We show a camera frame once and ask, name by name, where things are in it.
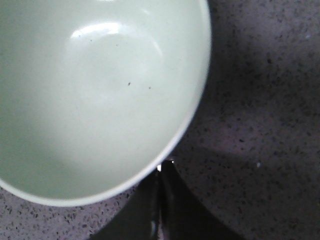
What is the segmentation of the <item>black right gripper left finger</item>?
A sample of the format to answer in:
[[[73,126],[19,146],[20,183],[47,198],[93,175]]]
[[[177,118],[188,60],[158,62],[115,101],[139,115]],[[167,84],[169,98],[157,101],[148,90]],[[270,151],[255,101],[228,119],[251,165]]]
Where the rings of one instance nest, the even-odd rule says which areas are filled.
[[[126,205],[91,240],[157,240],[160,218],[159,171],[144,178]]]

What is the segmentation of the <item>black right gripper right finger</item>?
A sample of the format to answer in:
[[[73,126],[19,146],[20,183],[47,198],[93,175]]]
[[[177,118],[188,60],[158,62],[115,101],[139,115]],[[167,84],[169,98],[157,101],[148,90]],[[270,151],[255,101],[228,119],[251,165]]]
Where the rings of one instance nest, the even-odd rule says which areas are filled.
[[[243,240],[217,219],[191,192],[175,164],[161,164],[160,203],[165,240]]]

